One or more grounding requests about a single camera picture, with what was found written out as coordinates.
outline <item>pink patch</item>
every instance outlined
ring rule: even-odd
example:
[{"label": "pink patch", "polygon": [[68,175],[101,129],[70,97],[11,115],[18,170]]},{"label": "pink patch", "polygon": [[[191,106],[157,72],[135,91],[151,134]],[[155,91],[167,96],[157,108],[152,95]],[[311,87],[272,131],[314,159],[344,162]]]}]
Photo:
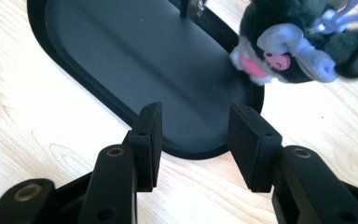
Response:
[{"label": "pink patch", "polygon": [[264,59],[269,65],[269,67],[277,70],[284,71],[290,66],[290,58],[287,55],[283,54],[270,54],[264,52]]},{"label": "pink patch", "polygon": [[257,63],[244,56],[240,56],[240,63],[242,65],[243,70],[246,71],[248,75],[254,77],[267,77],[269,75],[265,71],[263,71],[263,69],[261,69]]}]

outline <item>wood grain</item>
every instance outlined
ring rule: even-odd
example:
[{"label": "wood grain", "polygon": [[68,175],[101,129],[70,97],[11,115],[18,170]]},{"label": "wood grain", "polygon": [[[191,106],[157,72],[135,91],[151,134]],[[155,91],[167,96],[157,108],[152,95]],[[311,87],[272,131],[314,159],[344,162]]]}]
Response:
[{"label": "wood grain", "polygon": [[[238,30],[248,3],[211,0],[208,7]],[[273,82],[262,115],[286,146],[317,151],[358,187],[358,81]],[[0,1],[0,196],[29,178],[59,187],[82,176],[128,129],[39,47],[26,1]],[[246,189],[230,153],[205,161],[163,153],[158,187],[138,200],[139,223],[276,223],[270,194]]]}]

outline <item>plush toy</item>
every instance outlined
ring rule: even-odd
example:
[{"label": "plush toy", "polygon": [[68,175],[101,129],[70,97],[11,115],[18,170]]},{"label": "plush toy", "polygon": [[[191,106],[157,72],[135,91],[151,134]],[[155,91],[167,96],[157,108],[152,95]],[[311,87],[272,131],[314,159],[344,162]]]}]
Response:
[{"label": "plush toy", "polygon": [[252,0],[230,59],[258,85],[274,77],[289,83],[332,82],[339,77],[336,64],[358,47],[358,29],[346,29],[348,22],[358,21],[358,14],[344,17],[357,3]]}]

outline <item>stuffed animal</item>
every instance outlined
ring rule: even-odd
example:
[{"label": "stuffed animal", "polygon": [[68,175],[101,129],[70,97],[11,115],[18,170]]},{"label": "stuffed animal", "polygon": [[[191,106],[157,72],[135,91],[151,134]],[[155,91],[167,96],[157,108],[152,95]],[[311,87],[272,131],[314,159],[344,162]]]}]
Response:
[{"label": "stuffed animal", "polygon": [[258,85],[274,77],[289,83],[333,82],[339,77],[336,64],[346,62],[358,47],[358,29],[346,29],[347,21],[358,21],[358,15],[343,17],[357,3],[252,0],[230,59]]}]

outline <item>light wood surface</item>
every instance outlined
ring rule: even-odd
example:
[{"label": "light wood surface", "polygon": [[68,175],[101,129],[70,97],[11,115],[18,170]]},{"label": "light wood surface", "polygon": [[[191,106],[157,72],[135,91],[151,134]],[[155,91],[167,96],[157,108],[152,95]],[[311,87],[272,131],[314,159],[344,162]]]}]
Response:
[{"label": "light wood surface", "polygon": [[[245,0],[209,7],[238,30]],[[60,187],[92,170],[129,129],[39,47],[25,0],[0,0],[0,197],[29,178]],[[266,87],[262,112],[287,145],[317,151],[358,187],[358,81]],[[205,161],[162,154],[158,187],[138,198],[139,223],[275,223],[270,194],[246,189],[230,153]]]}]

